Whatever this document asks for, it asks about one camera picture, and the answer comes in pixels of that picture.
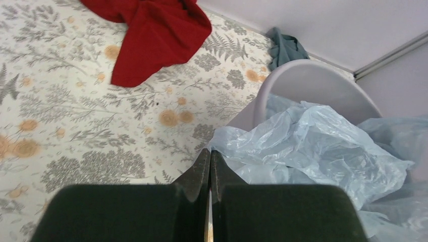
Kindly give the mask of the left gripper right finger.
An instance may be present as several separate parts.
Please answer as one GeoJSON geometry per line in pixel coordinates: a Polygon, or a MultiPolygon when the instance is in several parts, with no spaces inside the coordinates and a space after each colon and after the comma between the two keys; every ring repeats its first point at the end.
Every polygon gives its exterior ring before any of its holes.
{"type": "Polygon", "coordinates": [[[366,241],[350,198],[331,185],[250,185],[210,156],[214,241],[366,241]]]}

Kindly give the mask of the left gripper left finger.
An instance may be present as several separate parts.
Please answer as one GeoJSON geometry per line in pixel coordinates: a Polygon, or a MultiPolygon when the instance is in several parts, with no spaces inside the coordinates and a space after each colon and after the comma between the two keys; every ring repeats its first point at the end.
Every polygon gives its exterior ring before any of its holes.
{"type": "Polygon", "coordinates": [[[32,241],[207,241],[210,152],[169,185],[72,185],[32,241]]]}

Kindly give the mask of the grey plastic trash bin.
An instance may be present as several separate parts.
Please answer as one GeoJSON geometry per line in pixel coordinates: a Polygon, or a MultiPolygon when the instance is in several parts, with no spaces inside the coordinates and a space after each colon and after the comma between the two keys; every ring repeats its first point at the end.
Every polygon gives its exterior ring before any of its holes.
{"type": "Polygon", "coordinates": [[[262,123],[271,94],[296,102],[328,105],[354,125],[382,116],[372,99],[355,81],[327,64],[299,59],[274,69],[261,85],[255,99],[228,125],[250,131],[262,123]]]}

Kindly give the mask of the light blue plastic trash bag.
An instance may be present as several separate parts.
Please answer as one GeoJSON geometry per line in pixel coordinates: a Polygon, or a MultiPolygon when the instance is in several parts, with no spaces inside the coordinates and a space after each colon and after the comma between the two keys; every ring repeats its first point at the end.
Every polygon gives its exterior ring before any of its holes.
{"type": "Polygon", "coordinates": [[[427,116],[352,124],[330,106],[270,95],[261,124],[208,144],[249,184],[343,189],[369,241],[427,241],[427,116]]]}

